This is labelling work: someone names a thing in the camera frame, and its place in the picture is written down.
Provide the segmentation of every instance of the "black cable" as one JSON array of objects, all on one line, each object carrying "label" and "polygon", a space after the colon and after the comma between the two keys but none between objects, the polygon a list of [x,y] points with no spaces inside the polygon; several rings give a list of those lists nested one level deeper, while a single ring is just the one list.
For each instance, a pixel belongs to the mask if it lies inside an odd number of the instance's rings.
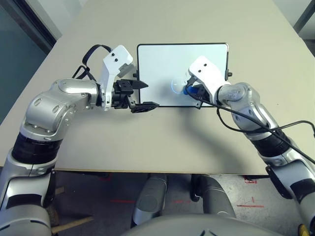
[{"label": "black cable", "polygon": [[[112,49],[106,45],[103,45],[103,44],[96,44],[94,46],[92,46],[84,55],[84,57],[82,58],[82,63],[84,65],[81,65],[78,67],[78,69],[75,71],[75,73],[73,74],[73,78],[74,79],[77,79],[77,80],[82,80],[85,76],[88,76],[88,78],[90,80],[93,80],[96,82],[96,79],[94,78],[94,76],[90,73],[90,68],[88,67],[88,60],[90,58],[90,56],[93,54],[93,52],[99,48],[99,47],[102,47],[104,49],[106,49],[109,53],[112,51]],[[83,72],[75,78],[75,76],[78,74],[78,72],[83,69]]]},{"label": "black cable", "polygon": [[234,111],[232,109],[229,109],[229,108],[226,108],[226,107],[223,107],[223,106],[220,106],[220,105],[217,105],[217,104],[214,104],[212,102],[209,102],[209,101],[206,101],[204,99],[200,99],[196,96],[194,96],[189,90],[188,90],[188,87],[191,86],[193,84],[193,82],[191,82],[190,80],[188,80],[188,83],[187,85],[185,86],[185,90],[187,92],[187,94],[194,98],[195,100],[198,100],[200,102],[203,102],[203,103],[206,103],[206,104],[209,104],[211,106],[214,106],[218,109],[223,109],[225,111],[228,111],[228,112],[231,112],[231,113],[234,113],[236,115],[239,115],[241,117],[244,117],[246,119],[249,119],[251,122],[255,123],[255,124],[258,124],[262,129],[270,132],[272,135],[274,135],[275,137],[277,137],[278,139],[280,139],[281,141],[283,141],[284,143],[286,143],[290,148],[292,148],[293,150],[295,150],[296,152],[298,152],[299,154],[301,154],[302,156],[304,156],[306,159],[308,159],[310,162],[312,162],[313,164],[315,164],[315,160],[313,160],[312,158],[310,158],[308,155],[306,155],[304,152],[302,152],[300,149],[298,149],[297,147],[295,147],[294,145],[292,145],[290,142],[288,142],[287,140],[285,140],[284,138],[282,138],[280,135],[278,135],[277,133],[275,133],[275,131],[273,131],[272,129],[266,127],[264,124],[262,124],[261,122],[243,114],[243,113],[240,113],[240,112],[237,112],[237,111]]},{"label": "black cable", "polygon": [[[220,109],[219,109],[219,108],[217,108],[217,115],[218,115],[220,121],[222,122],[222,124],[223,124],[225,127],[229,128],[229,129],[231,129],[231,130],[233,130],[233,131],[241,132],[241,133],[249,133],[249,134],[250,134],[250,133],[265,133],[265,132],[266,132],[266,130],[253,130],[253,131],[248,130],[248,131],[247,131],[247,130],[243,130],[243,129],[235,129],[235,128],[229,126],[228,124],[226,124],[226,123],[224,122],[224,120],[223,120],[222,117],[221,117]],[[299,121],[296,121],[296,122],[293,122],[293,123],[290,123],[290,124],[286,124],[286,125],[284,125],[284,126],[280,126],[280,127],[277,127],[277,128],[273,128],[273,129],[271,129],[271,130],[272,130],[272,131],[282,130],[282,129],[286,129],[286,128],[292,127],[292,126],[294,126],[294,125],[302,124],[302,123],[309,124],[309,125],[311,126],[311,128],[312,128],[312,130],[313,130],[313,135],[314,135],[314,137],[315,137],[315,126],[314,126],[314,124],[313,124],[312,122],[310,122],[310,121],[308,121],[308,120],[299,120]]]}]

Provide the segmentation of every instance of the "gray floor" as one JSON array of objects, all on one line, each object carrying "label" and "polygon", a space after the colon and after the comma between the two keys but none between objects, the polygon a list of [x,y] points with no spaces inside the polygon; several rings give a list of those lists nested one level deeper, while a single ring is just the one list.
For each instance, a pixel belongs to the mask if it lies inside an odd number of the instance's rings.
[{"label": "gray floor", "polygon": [[[247,182],[242,176],[215,175],[227,192],[239,219],[287,236],[297,235],[302,223],[292,200],[283,199],[269,179]],[[60,232],[60,236],[117,236],[130,227],[134,201],[146,174],[113,173],[100,178],[77,173],[58,173],[58,186],[66,192],[55,200],[61,223],[92,215],[94,221]],[[189,198],[190,175],[168,175],[163,214],[202,213],[202,202]]]}]

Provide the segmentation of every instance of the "tablet screen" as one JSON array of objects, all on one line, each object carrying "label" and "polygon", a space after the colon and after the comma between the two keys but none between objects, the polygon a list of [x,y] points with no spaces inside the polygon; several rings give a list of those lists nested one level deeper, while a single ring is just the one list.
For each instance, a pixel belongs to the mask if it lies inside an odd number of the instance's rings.
[{"label": "tablet screen", "polygon": [[205,44],[139,44],[138,79],[149,87],[141,89],[140,101],[154,101],[161,107],[191,107],[198,101],[183,93],[189,66],[199,57],[208,58],[225,77],[228,45]]}]

